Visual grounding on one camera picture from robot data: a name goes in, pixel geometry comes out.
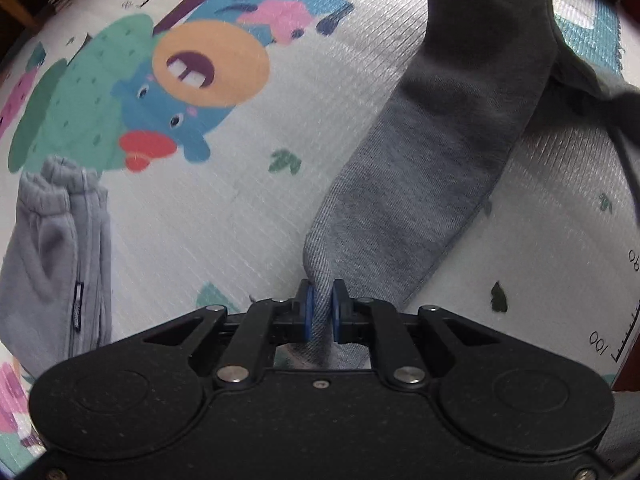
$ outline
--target elastic cuff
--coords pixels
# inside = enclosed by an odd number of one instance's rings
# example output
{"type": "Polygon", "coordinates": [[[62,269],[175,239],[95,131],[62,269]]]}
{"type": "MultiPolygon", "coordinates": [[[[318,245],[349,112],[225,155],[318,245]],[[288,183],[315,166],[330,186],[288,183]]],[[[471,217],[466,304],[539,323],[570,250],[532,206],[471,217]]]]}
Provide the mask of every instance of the elastic cuff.
{"type": "Polygon", "coordinates": [[[65,187],[70,194],[94,191],[98,185],[95,170],[86,170],[63,156],[49,155],[42,165],[41,173],[48,182],[65,187]]]}
{"type": "Polygon", "coordinates": [[[18,202],[42,216],[60,215],[70,211],[65,189],[47,182],[37,173],[23,171],[18,186],[18,202]]]}

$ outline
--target silver screw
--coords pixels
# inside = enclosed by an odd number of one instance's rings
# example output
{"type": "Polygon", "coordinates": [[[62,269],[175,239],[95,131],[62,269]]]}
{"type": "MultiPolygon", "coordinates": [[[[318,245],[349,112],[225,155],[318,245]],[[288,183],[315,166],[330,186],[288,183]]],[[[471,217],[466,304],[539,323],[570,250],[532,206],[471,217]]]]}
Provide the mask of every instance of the silver screw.
{"type": "Polygon", "coordinates": [[[415,366],[403,366],[394,372],[394,377],[401,383],[415,384],[424,379],[425,373],[415,366]]]}
{"type": "Polygon", "coordinates": [[[44,478],[47,480],[66,480],[67,476],[62,469],[49,469],[44,478]]]}
{"type": "Polygon", "coordinates": [[[314,381],[314,388],[317,388],[318,390],[325,390],[330,385],[331,385],[331,383],[329,381],[325,381],[324,379],[320,379],[318,381],[314,381]]]}
{"type": "Polygon", "coordinates": [[[597,473],[593,469],[580,469],[574,477],[575,480],[596,480],[597,473]]]}
{"type": "Polygon", "coordinates": [[[225,383],[239,383],[249,376],[249,370],[243,366],[230,365],[220,368],[216,375],[225,383]]]}

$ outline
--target gray pants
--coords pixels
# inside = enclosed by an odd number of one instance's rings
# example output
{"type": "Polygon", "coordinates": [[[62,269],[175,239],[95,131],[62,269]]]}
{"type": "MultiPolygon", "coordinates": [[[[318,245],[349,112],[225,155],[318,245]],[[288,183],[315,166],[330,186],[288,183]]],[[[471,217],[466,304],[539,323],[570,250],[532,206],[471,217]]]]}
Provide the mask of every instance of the gray pants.
{"type": "Polygon", "coordinates": [[[20,178],[0,271],[0,340],[35,377],[111,339],[106,204],[97,173],[63,158],[20,178]]]}

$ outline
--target tooth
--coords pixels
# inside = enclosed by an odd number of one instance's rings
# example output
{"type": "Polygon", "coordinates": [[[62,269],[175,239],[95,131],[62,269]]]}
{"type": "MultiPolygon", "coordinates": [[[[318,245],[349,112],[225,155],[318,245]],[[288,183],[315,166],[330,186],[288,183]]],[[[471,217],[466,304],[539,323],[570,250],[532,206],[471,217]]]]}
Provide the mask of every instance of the tooth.
{"type": "Polygon", "coordinates": [[[176,59],[171,65],[167,67],[169,72],[173,74],[175,77],[180,77],[182,72],[187,69],[187,66],[181,62],[179,59],[176,59]]]}
{"type": "Polygon", "coordinates": [[[200,72],[191,70],[191,72],[186,75],[182,82],[187,83],[187,85],[190,86],[195,86],[196,88],[201,88],[205,79],[206,78],[200,72]]]}

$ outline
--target play mat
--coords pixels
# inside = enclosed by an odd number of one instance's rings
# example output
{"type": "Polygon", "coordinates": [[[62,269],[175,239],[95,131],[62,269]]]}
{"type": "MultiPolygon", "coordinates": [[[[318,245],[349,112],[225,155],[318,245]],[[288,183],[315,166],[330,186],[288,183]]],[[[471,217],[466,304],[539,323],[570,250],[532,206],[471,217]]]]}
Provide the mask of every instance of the play mat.
{"type": "MultiPolygon", "coordinates": [[[[554,8],[572,48],[640,83],[635,25],[600,0],[554,8]]],[[[114,338],[207,304],[289,297],[315,212],[426,20],[426,0],[71,0],[0,88],[0,247],[20,172],[55,153],[110,191],[114,338]]],[[[640,244],[600,136],[525,138],[410,308],[437,303],[612,380],[630,343],[609,355],[635,335],[640,244]]],[[[0,349],[5,473],[42,450],[31,381],[0,349]]]]}

